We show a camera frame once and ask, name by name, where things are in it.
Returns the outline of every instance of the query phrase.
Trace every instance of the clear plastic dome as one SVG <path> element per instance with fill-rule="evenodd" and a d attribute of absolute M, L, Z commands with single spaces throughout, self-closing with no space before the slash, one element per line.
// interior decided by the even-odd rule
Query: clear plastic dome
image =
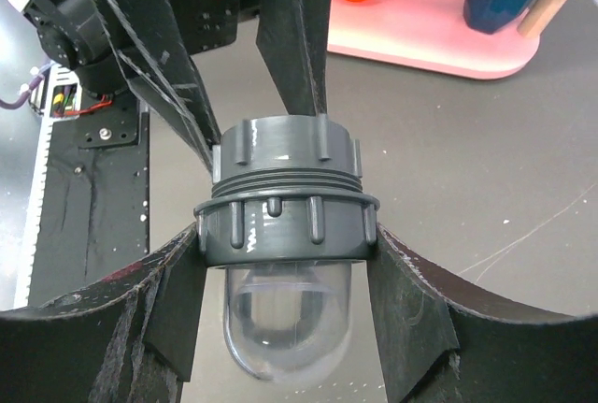
<path fill-rule="evenodd" d="M 226 271 L 224 337 L 262 381 L 315 384 L 349 344 L 350 262 L 273 263 Z"/>

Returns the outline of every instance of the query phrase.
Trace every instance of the purple wire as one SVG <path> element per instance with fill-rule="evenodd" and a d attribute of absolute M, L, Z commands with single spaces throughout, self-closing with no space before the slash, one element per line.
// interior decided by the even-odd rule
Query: purple wire
<path fill-rule="evenodd" d="M 28 86 L 27 90 L 22 92 L 21 95 L 19 96 L 19 98 L 15 102 L 8 103 L 8 102 L 5 102 L 2 99 L 0 99 L 0 108 L 3 108 L 5 110 L 16 110 L 17 108 L 22 107 L 22 105 L 25 102 L 27 102 L 27 99 L 29 99 L 29 96 L 31 95 L 31 93 L 39 86 L 39 84 L 46 77 L 45 76 L 46 71 L 48 71 L 53 65 L 54 65 L 54 63 L 50 62 L 48 64 L 43 65 L 41 68 L 39 68 L 39 72 L 37 73 L 37 75 L 33 79 L 31 79 L 31 81 L 29 82 L 29 86 Z"/>

